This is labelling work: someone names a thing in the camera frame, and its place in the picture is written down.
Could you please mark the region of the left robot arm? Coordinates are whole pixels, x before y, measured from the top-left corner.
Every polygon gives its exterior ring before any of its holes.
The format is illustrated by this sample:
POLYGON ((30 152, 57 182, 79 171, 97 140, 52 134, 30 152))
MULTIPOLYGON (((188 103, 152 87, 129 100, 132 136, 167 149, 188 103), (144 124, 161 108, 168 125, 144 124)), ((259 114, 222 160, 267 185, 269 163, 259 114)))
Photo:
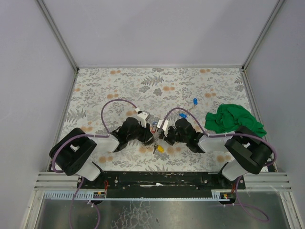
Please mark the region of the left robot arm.
POLYGON ((102 170, 90 160, 95 149, 119 152, 132 140, 138 140, 145 146, 153 142, 150 125, 128 117, 123 124, 107 135, 90 135, 80 128, 74 128, 50 151, 52 170, 67 176, 78 175, 94 181, 102 170))

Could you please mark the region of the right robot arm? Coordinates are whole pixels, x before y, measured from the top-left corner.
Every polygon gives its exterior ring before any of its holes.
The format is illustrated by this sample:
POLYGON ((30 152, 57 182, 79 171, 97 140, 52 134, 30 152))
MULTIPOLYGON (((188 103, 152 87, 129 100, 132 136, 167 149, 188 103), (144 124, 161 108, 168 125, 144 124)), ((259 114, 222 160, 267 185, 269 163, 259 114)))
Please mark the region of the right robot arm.
POLYGON ((220 170, 220 176, 229 181, 247 173, 259 174, 273 153, 266 141, 245 126, 229 133, 209 135, 197 132, 186 119, 179 119, 174 126, 164 127, 159 138, 171 146, 184 143, 194 153, 229 152, 234 159, 220 170))

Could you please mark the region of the yellow tag key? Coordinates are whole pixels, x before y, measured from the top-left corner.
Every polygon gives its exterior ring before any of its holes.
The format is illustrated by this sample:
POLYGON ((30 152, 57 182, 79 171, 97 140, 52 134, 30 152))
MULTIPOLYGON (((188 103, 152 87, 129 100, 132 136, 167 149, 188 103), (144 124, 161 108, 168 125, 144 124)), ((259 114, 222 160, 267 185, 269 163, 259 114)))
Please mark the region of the yellow tag key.
POLYGON ((163 153, 164 152, 164 148, 160 145, 154 145, 153 146, 153 153, 156 153, 156 152, 160 152, 160 153, 163 153))

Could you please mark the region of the numbered keyring organizer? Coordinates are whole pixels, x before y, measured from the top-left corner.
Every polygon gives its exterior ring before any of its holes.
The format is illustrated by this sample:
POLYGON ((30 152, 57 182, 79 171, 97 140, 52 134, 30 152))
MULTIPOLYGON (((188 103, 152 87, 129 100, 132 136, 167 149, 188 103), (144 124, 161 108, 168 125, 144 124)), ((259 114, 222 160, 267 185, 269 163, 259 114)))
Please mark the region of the numbered keyring organizer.
POLYGON ((154 133, 146 132, 143 137, 142 145, 145 147, 151 147, 157 143, 160 133, 161 132, 158 129, 154 133))

